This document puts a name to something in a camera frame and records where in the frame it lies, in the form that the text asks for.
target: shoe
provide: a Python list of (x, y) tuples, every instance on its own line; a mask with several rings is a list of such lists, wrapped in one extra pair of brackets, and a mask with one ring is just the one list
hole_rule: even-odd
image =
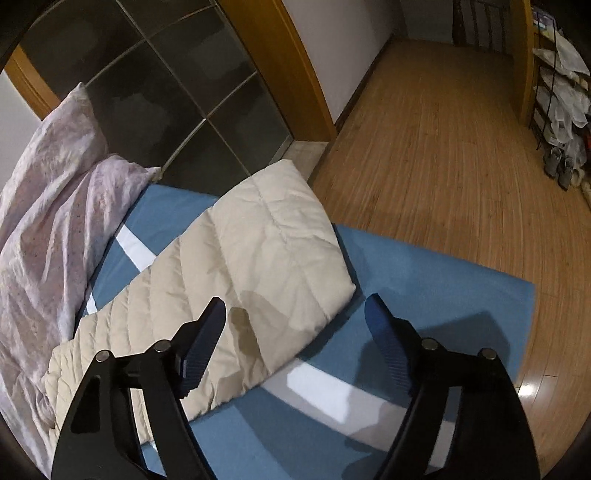
[(565, 157), (564, 161), (560, 163), (560, 168), (558, 172), (558, 185), (560, 185), (560, 188), (563, 189), (565, 192), (570, 187), (570, 179), (573, 176), (573, 170), (573, 159), (570, 157)]
[(558, 147), (552, 147), (552, 150), (544, 154), (544, 173), (551, 179), (558, 175), (558, 165), (562, 158), (562, 151)]

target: wooden trim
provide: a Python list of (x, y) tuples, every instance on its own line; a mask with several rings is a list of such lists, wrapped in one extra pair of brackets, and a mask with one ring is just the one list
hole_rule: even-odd
[(530, 0), (511, 0), (513, 27), (513, 108), (520, 124), (530, 120), (534, 86), (534, 19)]
[(359, 100), (359, 97), (361, 96), (361, 93), (365, 89), (365, 86), (367, 85), (369, 78), (372, 76), (372, 73), (374, 72), (376, 65), (378, 64), (378, 62), (380, 61), (380, 59), (384, 55), (386, 48), (388, 48), (388, 46), (390, 45), (393, 38), (394, 38), (394, 34), (390, 35), (390, 37), (386, 40), (386, 43), (384, 44), (384, 46), (381, 48), (381, 50), (378, 52), (378, 54), (374, 58), (373, 62), (371, 63), (371, 65), (368, 68), (368, 71), (365, 72), (365, 75), (361, 79), (361, 82), (359, 82), (359, 85), (357, 85), (357, 88), (355, 89), (355, 91), (353, 92), (353, 95), (351, 96), (351, 98), (347, 102), (347, 105), (345, 105), (345, 108), (340, 113), (339, 117), (337, 118), (337, 121), (335, 123), (337, 132), (340, 132), (343, 129), (345, 122), (347, 121), (347, 119), (349, 118), (349, 115), (353, 111), (353, 107), (355, 107), (355, 104), (357, 103), (357, 101)]
[(294, 140), (330, 141), (336, 128), (304, 44), (281, 0), (218, 0)]
[(5, 70), (18, 93), (39, 118), (44, 119), (60, 104), (60, 99), (41, 78), (21, 46), (16, 47)]

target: tiled glass pane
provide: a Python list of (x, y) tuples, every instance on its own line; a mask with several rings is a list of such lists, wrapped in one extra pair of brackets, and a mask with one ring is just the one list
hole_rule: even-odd
[(206, 122), (164, 172), (162, 183), (221, 196), (245, 178), (236, 157)]
[(65, 0), (21, 41), (41, 77), (64, 99), (140, 40), (113, 0)]
[(239, 40), (213, 8), (164, 29), (153, 42), (206, 113), (254, 72)]
[(251, 174), (269, 164), (289, 135), (258, 75), (226, 100), (211, 120)]
[(88, 87), (112, 152), (143, 166), (161, 166), (202, 117), (187, 93), (143, 44)]
[(210, 5), (209, 0), (120, 0), (145, 35)]

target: white stripe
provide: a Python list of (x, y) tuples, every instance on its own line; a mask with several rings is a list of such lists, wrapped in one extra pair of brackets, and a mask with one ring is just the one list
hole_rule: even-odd
[(95, 298), (92, 296), (92, 290), (88, 295), (88, 300), (86, 300), (86, 311), (88, 312), (88, 315), (90, 315), (91, 313), (96, 313), (98, 311), (98, 309), (96, 308)]
[[(261, 386), (306, 416), (384, 452), (392, 446), (407, 411), (299, 359)], [(430, 465), (444, 466), (454, 427), (442, 422)]]
[(125, 255), (129, 257), (135, 265), (135, 268), (140, 272), (144, 271), (154, 263), (156, 255), (154, 255), (125, 225), (121, 225), (119, 233), (115, 239), (125, 252)]

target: hallway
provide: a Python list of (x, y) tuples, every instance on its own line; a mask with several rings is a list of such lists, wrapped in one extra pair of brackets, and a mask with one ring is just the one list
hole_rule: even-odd
[(591, 410), (591, 212), (542, 169), (511, 59), (394, 39), (311, 179), (335, 223), (536, 286), (518, 380), (542, 474)]

